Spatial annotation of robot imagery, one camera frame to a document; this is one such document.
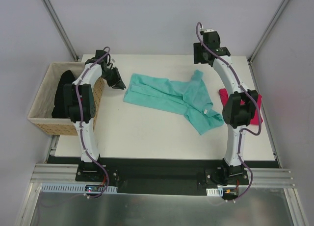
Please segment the teal t shirt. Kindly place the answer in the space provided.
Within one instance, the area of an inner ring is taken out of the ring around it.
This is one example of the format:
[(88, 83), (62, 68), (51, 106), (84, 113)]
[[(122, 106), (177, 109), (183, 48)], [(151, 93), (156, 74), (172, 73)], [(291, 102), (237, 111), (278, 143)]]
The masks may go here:
[(213, 110), (203, 75), (195, 70), (190, 81), (177, 81), (133, 74), (123, 101), (182, 115), (203, 135), (224, 124), (222, 115)]

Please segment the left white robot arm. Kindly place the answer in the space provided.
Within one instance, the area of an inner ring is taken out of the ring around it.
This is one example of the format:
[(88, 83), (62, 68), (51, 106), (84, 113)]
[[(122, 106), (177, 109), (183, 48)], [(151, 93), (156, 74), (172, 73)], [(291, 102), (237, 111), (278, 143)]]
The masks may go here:
[(111, 62), (110, 47), (97, 50), (95, 56), (85, 62), (78, 78), (63, 86), (64, 106), (77, 131), (81, 148), (76, 181), (104, 181), (108, 184), (108, 173), (100, 163), (94, 133), (96, 102), (93, 89), (98, 79), (104, 79), (113, 89), (126, 89), (117, 67)]

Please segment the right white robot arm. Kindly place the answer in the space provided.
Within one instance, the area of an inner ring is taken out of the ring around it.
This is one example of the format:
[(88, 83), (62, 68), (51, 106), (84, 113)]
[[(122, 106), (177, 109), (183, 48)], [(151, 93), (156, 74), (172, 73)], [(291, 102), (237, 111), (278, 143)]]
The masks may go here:
[(243, 146), (248, 126), (259, 107), (258, 92), (249, 89), (237, 75), (231, 54), (220, 46), (220, 36), (212, 29), (196, 27), (198, 42), (193, 45), (194, 64), (209, 64), (218, 73), (227, 90), (228, 99), (222, 116), (228, 128), (227, 150), (222, 166), (210, 175), (212, 182), (226, 186), (244, 175)]

